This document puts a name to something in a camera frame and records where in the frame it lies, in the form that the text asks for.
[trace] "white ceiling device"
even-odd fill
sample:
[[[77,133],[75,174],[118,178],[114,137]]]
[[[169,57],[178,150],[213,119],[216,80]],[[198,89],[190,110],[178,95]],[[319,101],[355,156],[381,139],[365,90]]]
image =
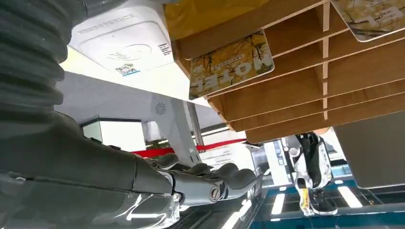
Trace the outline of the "white ceiling device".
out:
[[[163,22],[161,4],[130,0],[75,26],[69,46],[122,77],[134,77],[174,61]]]

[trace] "red stripe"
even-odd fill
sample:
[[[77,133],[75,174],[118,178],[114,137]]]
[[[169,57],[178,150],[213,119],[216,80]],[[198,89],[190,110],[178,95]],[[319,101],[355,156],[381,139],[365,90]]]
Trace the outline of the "red stripe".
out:
[[[196,146],[196,148],[197,148],[197,150],[210,150],[210,149],[218,148],[221,146],[238,143],[238,142],[244,142],[244,141],[246,141],[246,138],[218,142],[218,143],[214,143],[214,144],[207,145],[207,146]],[[174,153],[174,150],[173,150],[173,148],[147,149],[147,150],[142,150],[142,151],[134,151],[132,153],[138,154],[141,157],[156,157],[156,156],[163,156],[163,155],[166,155],[169,153]]]

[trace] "wooden shelf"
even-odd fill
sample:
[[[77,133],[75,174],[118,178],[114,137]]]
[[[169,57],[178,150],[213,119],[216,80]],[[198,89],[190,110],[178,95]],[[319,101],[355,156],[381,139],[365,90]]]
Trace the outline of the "wooden shelf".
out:
[[[252,143],[405,110],[405,31],[358,42],[328,0],[271,1],[175,42],[190,61],[264,29],[275,69],[207,96]]]
[[[402,93],[405,93],[405,79],[330,97],[328,98],[327,107],[323,106],[322,100],[317,100],[233,121],[229,125],[235,131],[256,129]]]
[[[328,120],[324,120],[322,114],[314,114],[300,119],[247,130],[246,136],[249,142],[259,143],[328,126],[360,121],[367,118],[404,111],[404,101],[405,94],[394,95],[330,111]]]
[[[177,40],[179,49],[183,58],[199,57],[326,2],[329,0],[269,1],[232,20]]]
[[[330,12],[331,24],[326,26],[330,29],[324,31],[323,25],[320,26],[319,15],[317,15],[319,8],[323,8],[323,5],[265,30],[273,58],[318,43],[324,37],[334,36],[348,30],[346,24],[333,8]]]

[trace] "qr code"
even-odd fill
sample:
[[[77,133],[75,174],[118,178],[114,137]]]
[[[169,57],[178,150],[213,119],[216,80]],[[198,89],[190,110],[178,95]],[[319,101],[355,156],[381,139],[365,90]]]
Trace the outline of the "qr code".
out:
[[[128,66],[128,65],[124,65],[122,67],[116,68],[115,70],[117,70],[122,76],[126,76],[126,75],[130,75],[130,74],[140,72],[140,70],[135,69],[135,68],[133,68],[131,66]]]

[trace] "screw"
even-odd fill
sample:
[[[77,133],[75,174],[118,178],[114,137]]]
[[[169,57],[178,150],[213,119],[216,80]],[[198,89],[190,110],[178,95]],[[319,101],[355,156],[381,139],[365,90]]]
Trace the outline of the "screw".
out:
[[[174,193],[172,198],[173,198],[174,201],[180,201],[181,194],[180,193]]]

